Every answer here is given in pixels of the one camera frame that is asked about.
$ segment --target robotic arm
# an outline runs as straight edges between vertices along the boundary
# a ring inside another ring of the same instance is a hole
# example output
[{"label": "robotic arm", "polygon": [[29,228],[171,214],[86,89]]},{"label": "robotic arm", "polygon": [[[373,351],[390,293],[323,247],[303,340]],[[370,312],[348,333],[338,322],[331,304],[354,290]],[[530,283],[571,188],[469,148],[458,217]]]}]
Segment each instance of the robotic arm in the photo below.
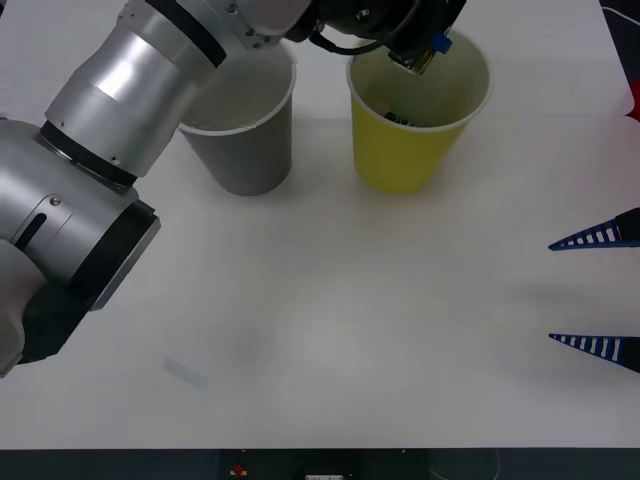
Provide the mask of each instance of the robotic arm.
[{"label": "robotic arm", "polygon": [[[0,377],[56,354],[101,309],[160,221],[138,198],[216,69],[282,38],[421,73],[465,0],[130,0],[42,127],[0,119]],[[372,43],[334,45],[324,25]]]}]

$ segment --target gray cup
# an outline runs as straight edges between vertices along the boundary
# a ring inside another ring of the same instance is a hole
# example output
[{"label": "gray cup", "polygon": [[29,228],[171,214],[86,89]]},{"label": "gray cup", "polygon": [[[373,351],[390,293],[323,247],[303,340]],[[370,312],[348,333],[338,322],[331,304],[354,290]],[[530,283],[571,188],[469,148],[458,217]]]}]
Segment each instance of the gray cup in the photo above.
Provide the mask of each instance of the gray cup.
[{"label": "gray cup", "polygon": [[183,118],[180,130],[225,190],[261,195],[289,174],[295,82],[282,45],[228,59]]}]

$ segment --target white cup rim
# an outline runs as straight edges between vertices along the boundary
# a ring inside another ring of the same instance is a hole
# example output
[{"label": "white cup rim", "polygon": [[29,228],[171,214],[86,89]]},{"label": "white cup rim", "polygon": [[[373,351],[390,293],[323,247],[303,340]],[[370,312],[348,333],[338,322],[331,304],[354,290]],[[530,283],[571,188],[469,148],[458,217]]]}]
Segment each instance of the white cup rim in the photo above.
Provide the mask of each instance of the white cup rim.
[{"label": "white cup rim", "polygon": [[362,97],[360,97],[360,94],[357,92],[355,86],[353,85],[353,79],[351,78],[351,66],[353,65],[353,62],[357,59],[357,57],[352,57],[351,60],[349,60],[349,63],[347,64],[347,83],[349,85],[349,90],[351,90],[352,97],[355,98],[358,104],[360,104],[360,106],[364,108],[376,120],[378,120],[379,122],[385,123],[398,130],[405,130],[407,132],[413,132],[413,133],[421,133],[421,132],[436,133],[436,132],[446,132],[446,131],[458,128],[460,126],[466,125],[471,121],[471,119],[473,119],[476,115],[478,115],[484,109],[486,104],[489,102],[489,98],[491,97],[491,92],[493,91],[493,71],[491,69],[491,64],[489,63],[489,60],[487,59],[486,54],[484,53],[482,48],[478,46],[476,42],[474,42],[471,38],[469,38],[468,35],[465,35],[464,33],[456,29],[454,29],[453,32],[455,32],[456,35],[463,37],[471,45],[473,45],[476,48],[476,50],[478,50],[489,72],[489,85],[487,85],[487,92],[485,93],[485,96],[482,99],[482,102],[480,102],[480,104],[475,108],[473,112],[471,112],[464,118],[461,118],[460,120],[456,120],[455,122],[449,123],[447,125],[440,125],[439,127],[412,127],[409,125],[402,125],[400,123],[396,123],[387,118],[384,118],[382,115],[380,115],[371,107],[369,107],[369,105],[367,105],[364,100],[362,100]]},{"label": "white cup rim", "polygon": [[186,125],[184,123],[181,123],[178,128],[182,132],[191,133],[193,135],[200,135],[203,137],[228,137],[231,135],[238,135],[239,133],[244,133],[250,130],[254,130],[260,127],[261,125],[264,125],[265,123],[267,123],[269,120],[275,117],[278,113],[280,113],[280,111],[285,107],[285,105],[289,103],[289,101],[291,100],[291,97],[293,96],[293,90],[296,86],[296,79],[297,79],[297,73],[298,73],[296,64],[294,63],[293,57],[289,52],[289,50],[286,49],[286,51],[287,51],[287,55],[291,59],[291,82],[289,84],[289,89],[287,90],[287,93],[283,96],[282,101],[273,110],[271,110],[271,112],[269,112],[267,115],[262,117],[256,123],[254,123],[253,125],[248,125],[246,127],[234,128],[233,130],[201,130],[198,128],[190,127],[189,125]]}]

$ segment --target cable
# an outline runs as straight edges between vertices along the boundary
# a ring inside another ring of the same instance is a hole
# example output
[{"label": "cable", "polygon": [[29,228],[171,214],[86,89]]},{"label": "cable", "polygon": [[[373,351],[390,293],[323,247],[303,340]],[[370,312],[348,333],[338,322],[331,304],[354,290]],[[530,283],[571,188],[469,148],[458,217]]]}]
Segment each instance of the cable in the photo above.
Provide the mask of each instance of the cable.
[{"label": "cable", "polygon": [[611,13],[615,13],[619,17],[622,17],[625,20],[630,21],[631,23],[635,23],[636,25],[638,25],[640,27],[640,21],[636,20],[635,18],[627,17],[624,13],[620,13],[619,11],[617,11],[617,10],[611,8],[611,7],[602,7],[602,9],[603,10],[607,10],[608,12],[611,12]]},{"label": "cable", "polygon": [[420,4],[421,4],[421,0],[413,0],[413,5],[409,9],[405,17],[402,19],[402,21],[393,30],[387,33],[384,37],[368,45],[364,45],[362,47],[357,47],[357,48],[339,47],[317,30],[314,30],[314,32],[309,36],[309,41],[314,45],[317,45],[318,47],[325,49],[328,52],[336,53],[338,55],[347,55],[347,56],[364,55],[365,53],[373,52],[374,50],[377,50],[378,48],[382,47],[385,43],[391,40],[392,37],[394,37],[399,32],[404,30],[404,28],[407,25],[409,25],[409,22],[413,20],[413,17],[416,16],[416,13],[418,13],[418,10],[420,9]]},{"label": "cable", "polygon": [[[502,461],[500,460],[500,450],[496,448],[495,451],[496,451],[496,474],[491,480],[498,480],[502,470]],[[449,480],[448,478],[443,477],[442,475],[440,475],[438,472],[434,470],[429,469],[429,473],[434,477],[436,477],[438,480]]]}]

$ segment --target plastic cup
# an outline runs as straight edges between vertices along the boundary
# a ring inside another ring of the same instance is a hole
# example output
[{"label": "plastic cup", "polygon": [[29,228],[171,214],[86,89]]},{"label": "plastic cup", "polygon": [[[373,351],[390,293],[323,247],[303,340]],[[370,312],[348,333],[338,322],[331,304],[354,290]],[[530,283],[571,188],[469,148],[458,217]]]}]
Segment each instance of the plastic cup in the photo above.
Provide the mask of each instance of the plastic cup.
[{"label": "plastic cup", "polygon": [[379,190],[420,190],[489,99],[485,55],[461,33],[450,38],[449,52],[436,55],[423,76],[393,63],[384,48],[353,58],[347,67],[356,170]]},{"label": "plastic cup", "polygon": [[289,174],[295,83],[279,45],[227,60],[192,104],[180,130],[225,190],[261,195]]}]

